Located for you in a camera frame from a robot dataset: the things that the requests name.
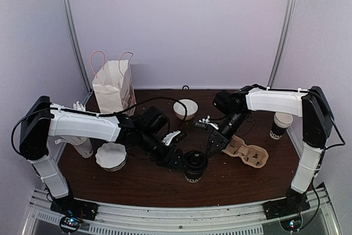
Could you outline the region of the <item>black lidded coffee cup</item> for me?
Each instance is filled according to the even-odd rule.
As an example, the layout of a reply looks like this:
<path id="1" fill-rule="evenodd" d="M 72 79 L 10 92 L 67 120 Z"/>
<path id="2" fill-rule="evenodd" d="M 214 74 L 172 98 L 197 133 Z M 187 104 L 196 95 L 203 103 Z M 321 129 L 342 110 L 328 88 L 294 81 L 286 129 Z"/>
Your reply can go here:
<path id="1" fill-rule="evenodd" d="M 208 166 L 207 156 L 198 150 L 189 151 L 184 155 L 185 179 L 190 183 L 198 182 Z"/>

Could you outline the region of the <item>brown cardboard cup carrier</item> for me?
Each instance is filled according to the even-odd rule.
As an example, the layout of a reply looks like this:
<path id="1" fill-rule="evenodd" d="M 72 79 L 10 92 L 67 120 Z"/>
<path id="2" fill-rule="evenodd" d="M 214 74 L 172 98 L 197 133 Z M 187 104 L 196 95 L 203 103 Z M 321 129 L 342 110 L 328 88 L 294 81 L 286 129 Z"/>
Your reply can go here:
<path id="1" fill-rule="evenodd" d="M 266 165 L 269 154 L 257 145 L 247 145 L 245 141 L 234 135 L 222 152 L 230 157 L 239 157 L 242 162 L 253 168 L 262 168 Z"/>

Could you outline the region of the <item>white paper takeout bag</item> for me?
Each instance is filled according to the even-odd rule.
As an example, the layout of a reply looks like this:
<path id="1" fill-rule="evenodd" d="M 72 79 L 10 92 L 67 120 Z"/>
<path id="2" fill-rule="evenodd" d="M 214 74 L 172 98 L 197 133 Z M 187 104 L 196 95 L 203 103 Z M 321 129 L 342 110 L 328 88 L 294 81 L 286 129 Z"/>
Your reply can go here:
<path id="1" fill-rule="evenodd" d="M 99 71 L 93 71 L 92 87 L 101 113 L 113 113 L 125 110 L 136 104 L 130 61 L 126 55 L 134 55 L 130 51 L 121 54 L 118 60 L 106 60 L 102 51 L 95 51 L 90 56 L 90 66 L 93 68 L 93 57 L 103 56 L 103 65 Z"/>

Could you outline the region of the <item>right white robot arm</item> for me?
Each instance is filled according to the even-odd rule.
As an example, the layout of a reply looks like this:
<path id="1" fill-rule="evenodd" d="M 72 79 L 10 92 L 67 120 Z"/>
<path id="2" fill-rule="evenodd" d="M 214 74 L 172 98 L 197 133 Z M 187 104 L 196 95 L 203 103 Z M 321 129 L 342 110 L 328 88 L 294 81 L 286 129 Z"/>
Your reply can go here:
<path id="1" fill-rule="evenodd" d="M 282 201 L 285 213 L 293 214 L 303 205 L 311 181 L 322 161 L 334 117 L 328 101 L 319 86 L 308 90 L 277 90 L 250 85 L 230 93 L 216 93 L 213 105 L 225 115 L 224 121 L 208 137 L 206 156 L 220 153 L 252 111 L 268 111 L 301 117 L 303 152 L 298 169 Z"/>

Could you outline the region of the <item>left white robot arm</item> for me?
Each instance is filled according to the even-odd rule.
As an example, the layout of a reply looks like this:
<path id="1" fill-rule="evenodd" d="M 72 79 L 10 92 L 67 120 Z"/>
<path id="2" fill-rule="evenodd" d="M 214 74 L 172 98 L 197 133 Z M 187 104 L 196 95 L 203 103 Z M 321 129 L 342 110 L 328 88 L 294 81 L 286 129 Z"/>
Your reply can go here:
<path id="1" fill-rule="evenodd" d="M 19 154 L 30 161 L 57 205 L 67 215 L 79 211 L 67 180 L 51 158 L 47 147 L 50 136 L 78 136 L 138 146 L 157 165 L 183 170 L 182 150 L 173 143 L 163 142 L 157 133 L 169 123 L 168 117 L 152 106 L 142 115 L 128 116 L 125 111 L 101 114 L 65 108 L 41 96 L 17 125 L 20 126 Z"/>

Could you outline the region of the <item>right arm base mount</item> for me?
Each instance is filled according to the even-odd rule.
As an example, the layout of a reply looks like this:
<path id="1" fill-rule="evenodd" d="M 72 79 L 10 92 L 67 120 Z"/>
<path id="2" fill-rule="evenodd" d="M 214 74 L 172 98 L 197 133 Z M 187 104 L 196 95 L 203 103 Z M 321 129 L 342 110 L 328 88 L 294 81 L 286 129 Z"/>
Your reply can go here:
<path id="1" fill-rule="evenodd" d="M 297 204 L 293 199 L 288 198 L 270 200 L 263 203 L 262 206 L 267 220 L 297 215 L 311 207 L 306 199 Z"/>

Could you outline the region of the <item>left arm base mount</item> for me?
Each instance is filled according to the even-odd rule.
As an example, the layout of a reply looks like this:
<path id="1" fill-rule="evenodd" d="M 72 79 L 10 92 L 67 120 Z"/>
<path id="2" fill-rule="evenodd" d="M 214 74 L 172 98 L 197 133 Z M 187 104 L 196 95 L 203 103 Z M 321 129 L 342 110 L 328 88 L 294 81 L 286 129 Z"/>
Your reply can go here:
<path id="1" fill-rule="evenodd" d="M 60 199 L 53 198 L 50 210 L 68 217 L 94 221 L 98 211 L 98 204 L 67 196 Z"/>

